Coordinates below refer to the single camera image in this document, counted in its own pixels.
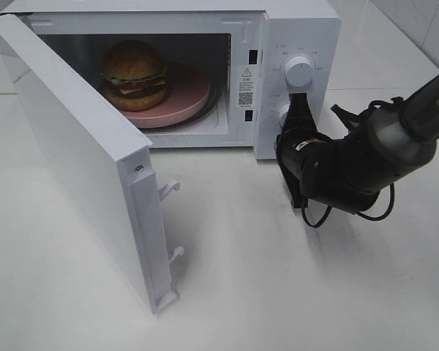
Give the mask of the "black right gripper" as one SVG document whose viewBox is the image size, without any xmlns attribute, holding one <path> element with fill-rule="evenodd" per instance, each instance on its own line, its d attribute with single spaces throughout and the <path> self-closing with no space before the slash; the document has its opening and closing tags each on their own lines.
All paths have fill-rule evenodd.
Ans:
<svg viewBox="0 0 439 351">
<path fill-rule="evenodd" d="M 276 154 L 293 208 L 301 208 L 305 198 L 318 196 L 329 182 L 331 151 L 331 139 L 317 132 L 307 94 L 291 94 Z"/>
</svg>

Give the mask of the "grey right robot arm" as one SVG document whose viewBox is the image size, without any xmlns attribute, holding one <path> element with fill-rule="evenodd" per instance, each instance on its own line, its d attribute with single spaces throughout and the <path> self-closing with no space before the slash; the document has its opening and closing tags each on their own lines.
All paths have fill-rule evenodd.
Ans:
<svg viewBox="0 0 439 351">
<path fill-rule="evenodd" d="M 333 105 L 348 129 L 342 139 L 317 130 L 305 93 L 294 94 L 277 135 L 277 161 L 293 206 L 309 199 L 363 216 L 380 191 L 435 155 L 439 138 L 439 75 L 407 99 L 374 100 L 354 114 Z"/>
</svg>

